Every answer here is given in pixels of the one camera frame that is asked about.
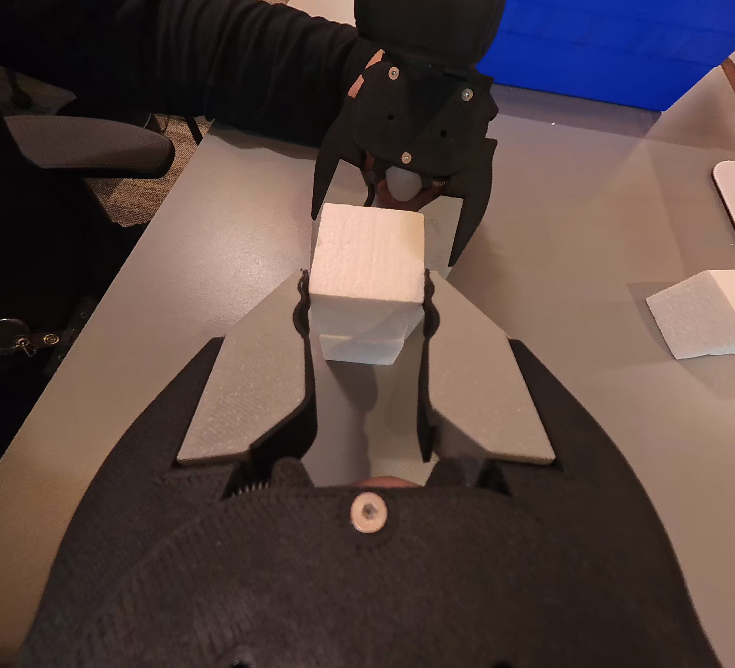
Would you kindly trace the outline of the badge reel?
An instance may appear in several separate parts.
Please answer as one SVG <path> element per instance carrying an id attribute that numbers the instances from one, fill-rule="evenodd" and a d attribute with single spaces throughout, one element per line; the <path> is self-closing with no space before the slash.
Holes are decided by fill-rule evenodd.
<path id="1" fill-rule="evenodd" d="M 38 351 L 57 347 L 60 341 L 58 333 L 33 332 L 19 319 L 1 319 L 1 356 L 23 353 L 32 358 Z"/>

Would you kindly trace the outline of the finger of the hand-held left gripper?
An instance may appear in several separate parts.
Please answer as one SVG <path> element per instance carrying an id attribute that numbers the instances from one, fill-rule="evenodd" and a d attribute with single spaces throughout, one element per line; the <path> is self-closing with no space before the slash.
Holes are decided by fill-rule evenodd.
<path id="1" fill-rule="evenodd" d="M 424 206 L 425 268 L 448 277 L 448 261 L 454 244 L 462 199 L 438 196 Z"/>

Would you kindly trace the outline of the person's dark clothed body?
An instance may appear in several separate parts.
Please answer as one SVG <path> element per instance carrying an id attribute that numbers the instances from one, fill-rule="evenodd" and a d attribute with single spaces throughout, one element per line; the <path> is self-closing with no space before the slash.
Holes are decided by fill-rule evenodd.
<path id="1" fill-rule="evenodd" d="M 147 228 L 111 220 L 84 178 L 13 157 L 1 139 L 1 318 L 61 337 L 98 302 Z M 49 382 L 56 348 L 2 356 L 2 452 Z"/>

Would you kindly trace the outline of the wooden book stand white base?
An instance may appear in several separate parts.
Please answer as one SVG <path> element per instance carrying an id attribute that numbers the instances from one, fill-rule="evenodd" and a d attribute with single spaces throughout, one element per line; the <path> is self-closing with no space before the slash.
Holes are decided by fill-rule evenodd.
<path id="1" fill-rule="evenodd" d="M 730 222 L 734 225 L 735 161 L 717 163 L 712 169 L 712 179 Z"/>

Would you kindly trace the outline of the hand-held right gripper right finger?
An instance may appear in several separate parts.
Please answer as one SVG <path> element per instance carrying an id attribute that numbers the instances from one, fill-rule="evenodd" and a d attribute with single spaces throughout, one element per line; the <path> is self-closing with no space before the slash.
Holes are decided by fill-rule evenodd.
<path id="1" fill-rule="evenodd" d="M 506 333 L 426 271 L 417 434 L 429 462 L 464 457 L 550 464 L 554 450 Z"/>

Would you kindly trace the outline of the person's left forearm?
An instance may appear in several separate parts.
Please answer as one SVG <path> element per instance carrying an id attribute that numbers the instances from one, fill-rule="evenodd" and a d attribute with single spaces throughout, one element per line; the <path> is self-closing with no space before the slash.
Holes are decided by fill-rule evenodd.
<path id="1" fill-rule="evenodd" d="M 3 66 L 70 91 L 319 146 L 378 47 L 259 0 L 2 0 Z"/>

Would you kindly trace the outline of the person's left hand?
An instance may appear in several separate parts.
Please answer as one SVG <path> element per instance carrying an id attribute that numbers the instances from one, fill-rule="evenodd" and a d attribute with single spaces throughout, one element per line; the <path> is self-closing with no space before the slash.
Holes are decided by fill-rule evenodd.
<path id="1" fill-rule="evenodd" d="M 376 187 L 373 206 L 381 209 L 390 209 L 406 212 L 419 212 L 424 206 L 430 204 L 438 196 L 443 194 L 441 186 L 421 188 L 418 193 L 408 201 L 399 201 L 391 192 L 387 179 L 380 181 Z"/>

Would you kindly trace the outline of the blue plastic bin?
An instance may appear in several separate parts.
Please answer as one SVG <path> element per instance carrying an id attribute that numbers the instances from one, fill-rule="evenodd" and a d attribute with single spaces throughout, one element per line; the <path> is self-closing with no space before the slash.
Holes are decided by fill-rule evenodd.
<path id="1" fill-rule="evenodd" d="M 501 85 L 662 112 L 734 50 L 734 0 L 506 0 Z"/>

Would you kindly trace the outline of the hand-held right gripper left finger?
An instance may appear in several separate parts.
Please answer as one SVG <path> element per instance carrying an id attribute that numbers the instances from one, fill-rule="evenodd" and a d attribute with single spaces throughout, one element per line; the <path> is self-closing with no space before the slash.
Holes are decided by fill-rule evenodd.
<path id="1" fill-rule="evenodd" d="M 309 306 L 309 275 L 299 270 L 227 332 L 179 464 L 304 457 L 317 436 Z"/>

